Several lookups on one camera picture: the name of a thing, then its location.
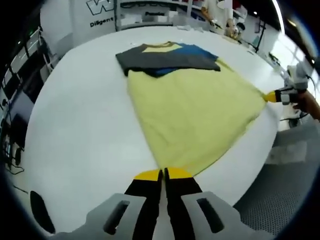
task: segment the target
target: gray floor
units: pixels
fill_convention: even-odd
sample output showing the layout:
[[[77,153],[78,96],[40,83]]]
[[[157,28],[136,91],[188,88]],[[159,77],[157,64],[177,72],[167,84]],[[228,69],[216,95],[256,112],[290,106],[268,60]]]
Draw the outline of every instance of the gray floor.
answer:
[[[319,126],[310,119],[303,128],[279,132],[269,164],[234,206],[243,223],[277,235],[294,217],[320,166]]]

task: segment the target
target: logo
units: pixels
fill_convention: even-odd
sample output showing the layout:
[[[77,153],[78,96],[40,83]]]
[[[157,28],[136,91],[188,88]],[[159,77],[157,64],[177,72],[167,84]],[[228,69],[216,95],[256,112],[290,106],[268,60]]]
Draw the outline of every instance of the logo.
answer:
[[[111,11],[115,8],[114,0],[90,0],[86,2],[86,5],[90,9],[92,15],[98,15],[105,12]]]
[[[107,18],[107,19],[103,19],[103,20],[98,20],[98,21],[94,21],[94,22],[90,22],[90,27],[95,27],[95,26],[101,26],[104,23],[108,23],[108,22],[112,22],[114,21],[113,17]]]
[[[146,15],[146,16],[164,16],[165,14],[163,12],[148,12],[148,11],[146,11],[144,15]]]

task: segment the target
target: cloth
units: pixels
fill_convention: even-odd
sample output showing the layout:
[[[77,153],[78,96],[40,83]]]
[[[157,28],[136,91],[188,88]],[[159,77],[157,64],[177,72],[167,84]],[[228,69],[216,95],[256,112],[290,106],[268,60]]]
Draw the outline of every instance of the cloth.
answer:
[[[160,78],[129,71],[128,92],[160,168],[200,173],[232,147],[266,105],[257,88],[220,59],[217,64],[221,72],[178,69]]]
[[[220,67],[215,63],[217,56],[196,45],[183,43],[142,44],[118,53],[116,58],[126,76],[129,70],[143,71],[153,77],[161,77],[185,68],[220,71]]]
[[[219,0],[204,0],[202,7],[208,10],[209,16],[217,20],[217,24],[223,29],[226,29],[227,20],[233,19],[234,11],[232,9],[232,0],[224,1],[224,8],[218,6]],[[215,27],[210,25],[210,31],[215,32]]]

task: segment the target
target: light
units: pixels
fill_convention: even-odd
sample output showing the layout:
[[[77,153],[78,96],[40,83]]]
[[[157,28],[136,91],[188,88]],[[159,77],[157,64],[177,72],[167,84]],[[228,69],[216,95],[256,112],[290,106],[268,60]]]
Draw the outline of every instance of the light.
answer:
[[[288,22],[289,22],[292,26],[294,26],[294,27],[297,26],[293,21],[291,21],[291,20],[289,20],[289,19],[288,19]]]
[[[285,25],[284,25],[284,21],[282,19],[279,4],[278,4],[277,0],[272,0],[272,3],[274,5],[276,14],[278,15],[278,19],[279,19],[279,23],[280,23],[280,31],[282,34],[285,34]]]

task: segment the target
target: round table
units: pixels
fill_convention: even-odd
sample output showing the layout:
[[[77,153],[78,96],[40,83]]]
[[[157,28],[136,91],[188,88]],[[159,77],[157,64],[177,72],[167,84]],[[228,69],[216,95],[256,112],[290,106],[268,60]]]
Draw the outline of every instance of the round table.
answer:
[[[75,230],[90,210],[124,193],[134,176],[157,168],[115,54],[167,41],[195,44],[221,57],[265,93],[284,85],[258,55],[210,32],[142,27],[70,50],[36,100],[22,156],[28,190],[42,196],[57,232]],[[233,206],[263,167],[281,113],[281,104],[268,103],[230,150],[195,177],[201,189]]]

